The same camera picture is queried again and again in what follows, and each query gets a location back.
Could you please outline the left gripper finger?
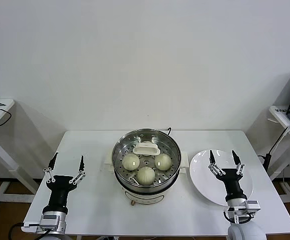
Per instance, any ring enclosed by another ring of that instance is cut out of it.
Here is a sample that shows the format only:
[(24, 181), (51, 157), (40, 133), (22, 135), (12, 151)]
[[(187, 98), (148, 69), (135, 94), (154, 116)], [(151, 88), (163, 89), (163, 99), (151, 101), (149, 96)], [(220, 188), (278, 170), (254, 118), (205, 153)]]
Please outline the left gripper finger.
[(81, 156), (80, 165), (78, 169), (78, 175), (69, 181), (70, 184), (78, 185), (86, 176), (85, 173), (85, 164), (84, 164), (84, 156)]
[(54, 183), (55, 182), (53, 170), (54, 170), (57, 155), (58, 155), (58, 152), (56, 152), (55, 155), (53, 156), (53, 158), (50, 160), (48, 167), (43, 169), (47, 183)]

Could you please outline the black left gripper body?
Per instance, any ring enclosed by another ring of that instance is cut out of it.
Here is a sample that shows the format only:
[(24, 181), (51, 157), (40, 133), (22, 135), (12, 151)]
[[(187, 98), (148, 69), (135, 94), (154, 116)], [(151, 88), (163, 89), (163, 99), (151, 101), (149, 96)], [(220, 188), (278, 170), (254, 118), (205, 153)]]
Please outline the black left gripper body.
[(55, 182), (47, 183), (47, 187), (51, 190), (48, 205), (42, 210), (45, 212), (62, 212), (67, 213), (67, 198), (70, 191), (77, 188), (77, 185), (70, 183), (72, 176), (55, 175)]

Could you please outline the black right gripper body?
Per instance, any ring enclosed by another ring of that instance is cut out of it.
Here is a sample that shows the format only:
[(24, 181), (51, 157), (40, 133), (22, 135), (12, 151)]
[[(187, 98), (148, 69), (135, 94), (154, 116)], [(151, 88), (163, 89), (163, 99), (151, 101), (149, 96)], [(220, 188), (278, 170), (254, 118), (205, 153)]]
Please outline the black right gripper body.
[(243, 176), (241, 174), (237, 174), (237, 170), (235, 168), (223, 168), (222, 170), (225, 174), (218, 174), (217, 179), (222, 181), (225, 185), (227, 193), (225, 200), (247, 199), (247, 196), (244, 194), (239, 184), (239, 180)]

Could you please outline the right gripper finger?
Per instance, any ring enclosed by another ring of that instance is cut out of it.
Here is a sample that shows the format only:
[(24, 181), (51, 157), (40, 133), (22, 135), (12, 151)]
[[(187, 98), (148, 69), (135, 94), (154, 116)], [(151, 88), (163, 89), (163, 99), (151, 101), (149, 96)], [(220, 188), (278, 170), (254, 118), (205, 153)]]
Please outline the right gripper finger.
[(209, 170), (212, 172), (212, 174), (217, 177), (217, 176), (224, 176), (226, 173), (217, 166), (215, 157), (213, 154), (213, 151), (210, 150), (210, 157), (209, 157), (210, 164), (208, 166)]
[(243, 170), (245, 165), (241, 163), (240, 157), (236, 154), (234, 150), (232, 150), (232, 156), (236, 165), (237, 175), (243, 176)]

